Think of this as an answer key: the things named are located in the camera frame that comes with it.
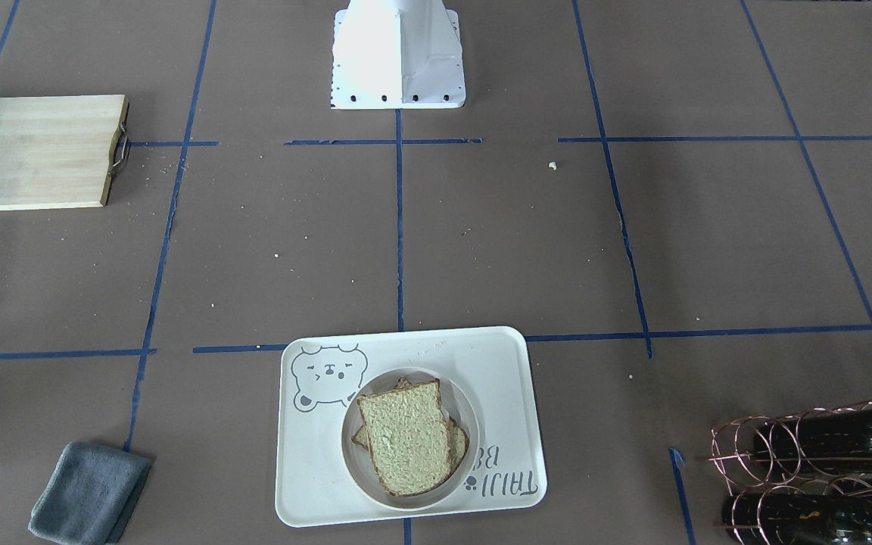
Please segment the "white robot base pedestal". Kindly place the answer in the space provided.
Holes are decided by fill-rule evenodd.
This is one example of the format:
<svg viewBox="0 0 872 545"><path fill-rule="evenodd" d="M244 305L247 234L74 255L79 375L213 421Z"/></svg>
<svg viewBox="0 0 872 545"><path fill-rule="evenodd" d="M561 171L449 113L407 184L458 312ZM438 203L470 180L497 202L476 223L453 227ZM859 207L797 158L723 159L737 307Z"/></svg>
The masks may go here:
<svg viewBox="0 0 872 545"><path fill-rule="evenodd" d="M330 107L460 108L466 103L456 11L442 1L350 1L333 23Z"/></svg>

